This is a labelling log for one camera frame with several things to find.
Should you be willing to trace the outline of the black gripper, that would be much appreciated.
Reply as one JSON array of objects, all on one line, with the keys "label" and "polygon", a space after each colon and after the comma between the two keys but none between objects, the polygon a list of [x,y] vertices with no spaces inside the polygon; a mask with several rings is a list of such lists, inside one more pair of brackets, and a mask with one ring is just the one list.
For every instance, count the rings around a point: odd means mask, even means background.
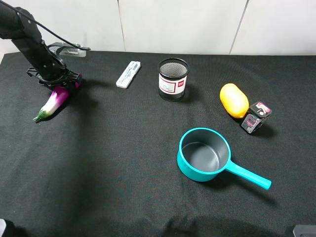
[{"label": "black gripper", "polygon": [[62,59],[52,53],[45,42],[35,42],[33,40],[23,40],[21,43],[21,52],[33,66],[26,73],[30,77],[35,77],[39,85],[57,86],[66,80],[65,89],[70,96],[77,94],[78,88],[82,83],[82,74],[72,71],[68,72]]}]

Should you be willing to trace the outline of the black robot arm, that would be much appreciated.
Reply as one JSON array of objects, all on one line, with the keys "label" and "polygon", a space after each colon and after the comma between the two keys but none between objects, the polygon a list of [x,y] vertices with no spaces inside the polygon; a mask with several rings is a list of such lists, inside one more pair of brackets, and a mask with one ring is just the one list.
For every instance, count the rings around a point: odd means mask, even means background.
[{"label": "black robot arm", "polygon": [[27,10],[0,2],[0,38],[11,40],[32,65],[27,74],[53,90],[57,86],[75,94],[82,75],[69,70],[42,39],[36,22]]}]

